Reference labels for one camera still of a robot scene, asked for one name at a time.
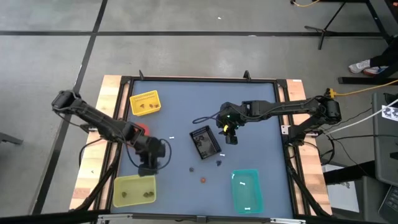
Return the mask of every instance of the gray concrete floor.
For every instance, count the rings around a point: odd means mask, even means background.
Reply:
[[[0,30],[92,30],[100,0],[2,0]],[[384,1],[372,1],[390,34],[398,26]],[[306,31],[323,27],[338,3],[297,8],[282,0],[109,0],[100,30]],[[375,32],[364,4],[347,4],[330,26],[335,31]],[[24,215],[42,174],[60,118],[50,103],[59,90],[73,87],[88,37],[0,36],[0,131],[24,139],[22,146],[0,144],[0,216]],[[378,38],[329,38],[317,50],[308,37],[98,37],[81,94],[95,105],[103,75],[302,79],[307,96],[331,87],[338,92],[365,86],[339,85],[347,66],[381,53]],[[388,87],[380,92],[395,92]],[[370,107],[371,93],[339,98],[343,119]],[[364,122],[335,135],[369,134]],[[78,172],[78,150],[86,134],[70,127],[44,207],[67,211]],[[321,151],[330,146],[317,139]],[[372,139],[344,140],[356,162],[371,160]],[[353,164],[337,145],[335,161]]]

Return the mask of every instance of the yellow cable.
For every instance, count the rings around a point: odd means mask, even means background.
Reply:
[[[398,82],[398,80],[386,83],[384,85],[374,86],[374,87],[371,87],[371,88],[366,88],[366,89],[358,90],[358,91],[352,91],[350,93],[337,93],[337,92],[333,91],[332,89],[330,89],[330,92],[333,92],[333,95],[335,95],[335,96],[349,96],[349,95],[353,95],[353,94],[356,94],[356,93],[362,93],[364,91],[374,90],[374,89],[377,89],[377,88],[380,88],[380,87],[388,86],[388,85],[391,85],[391,84],[396,83],[396,82]]]
[[[297,4],[295,1],[293,1],[293,4],[295,4],[297,7],[309,7],[309,6],[311,6],[312,4],[317,3],[318,1],[321,1],[321,0],[316,0],[315,2],[312,2],[312,3],[307,4],[307,5],[300,5],[300,4]]]

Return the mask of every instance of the red object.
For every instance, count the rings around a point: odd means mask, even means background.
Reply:
[[[146,126],[145,124],[142,124],[142,123],[136,123],[136,125],[144,128],[144,135],[150,136],[150,131],[149,131],[148,126]]]

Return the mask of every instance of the blue table surface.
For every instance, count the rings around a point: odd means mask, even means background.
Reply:
[[[161,102],[159,112],[137,117],[131,109],[128,120],[144,123],[150,135],[168,140],[172,147],[170,164],[156,175],[157,199],[154,203],[129,207],[112,207],[113,213],[161,213],[178,215],[217,215],[230,217],[292,218],[292,202],[285,168],[279,120],[272,117],[248,123],[236,131],[238,145],[225,143],[214,120],[192,124],[192,120],[210,116],[229,101],[240,105],[247,100],[275,102],[271,83],[203,83],[135,81],[133,95],[157,90]],[[189,133],[209,125],[222,153],[202,160]],[[139,157],[131,149],[133,160]],[[164,164],[169,156],[159,159]],[[234,170],[257,169],[264,203],[264,212],[238,214],[233,207],[231,173]],[[118,177],[136,175],[137,168],[129,161],[125,148],[119,164]]]

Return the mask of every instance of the tripod stand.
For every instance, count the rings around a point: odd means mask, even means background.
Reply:
[[[320,37],[319,44],[318,44],[318,50],[321,50],[321,49],[322,49],[323,39],[325,38],[325,36],[330,37],[330,36],[333,36],[334,34],[336,34],[336,32],[328,31],[328,28],[329,28],[331,22],[333,22],[333,20],[335,20],[337,14],[341,11],[341,9],[343,8],[343,6],[344,6],[345,4],[346,4],[346,1],[343,2],[343,3],[341,4],[341,6],[338,8],[337,12],[336,12],[335,15],[330,19],[330,21],[329,21],[328,24],[325,26],[325,28],[319,29],[319,28],[316,28],[316,27],[304,26],[304,28],[306,28],[306,29],[310,29],[310,30],[315,30],[315,31],[317,31],[317,32],[321,32],[321,37]]]

